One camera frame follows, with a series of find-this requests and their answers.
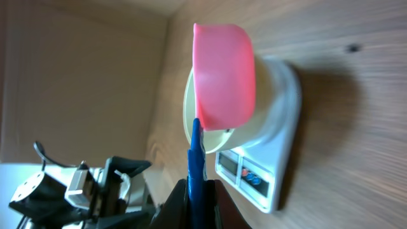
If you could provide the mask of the pink scoop blue handle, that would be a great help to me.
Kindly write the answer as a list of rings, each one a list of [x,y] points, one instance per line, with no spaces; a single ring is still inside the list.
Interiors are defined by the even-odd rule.
[[[233,24],[193,26],[195,118],[188,150],[190,228],[207,228],[207,179],[203,133],[238,128],[255,108],[254,52],[247,33]]]

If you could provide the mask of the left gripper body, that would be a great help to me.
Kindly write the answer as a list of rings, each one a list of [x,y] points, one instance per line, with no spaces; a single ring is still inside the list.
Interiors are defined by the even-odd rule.
[[[91,218],[91,210],[75,207],[65,199],[66,191],[66,185],[39,171],[18,186],[9,207],[35,223],[74,223]]]

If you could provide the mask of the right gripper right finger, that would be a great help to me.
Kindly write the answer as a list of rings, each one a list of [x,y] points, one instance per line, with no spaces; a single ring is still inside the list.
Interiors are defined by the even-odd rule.
[[[207,181],[207,228],[251,229],[218,179]]]

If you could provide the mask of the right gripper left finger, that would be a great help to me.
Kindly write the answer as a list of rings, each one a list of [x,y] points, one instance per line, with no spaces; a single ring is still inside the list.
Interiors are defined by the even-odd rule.
[[[187,180],[180,179],[158,215],[152,220],[149,229],[187,228],[189,228]]]

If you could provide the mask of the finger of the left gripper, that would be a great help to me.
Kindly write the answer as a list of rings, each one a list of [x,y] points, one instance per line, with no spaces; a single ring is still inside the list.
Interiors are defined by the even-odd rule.
[[[131,160],[113,156],[106,160],[103,171],[103,217],[124,214],[128,200],[120,197],[120,189],[125,174],[130,179],[141,174],[151,166],[147,160]]]

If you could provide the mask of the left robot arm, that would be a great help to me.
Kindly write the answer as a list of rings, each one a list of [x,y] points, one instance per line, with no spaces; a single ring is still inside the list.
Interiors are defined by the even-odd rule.
[[[154,214],[134,190],[145,160],[114,156],[103,168],[1,165],[1,228],[148,228]]]

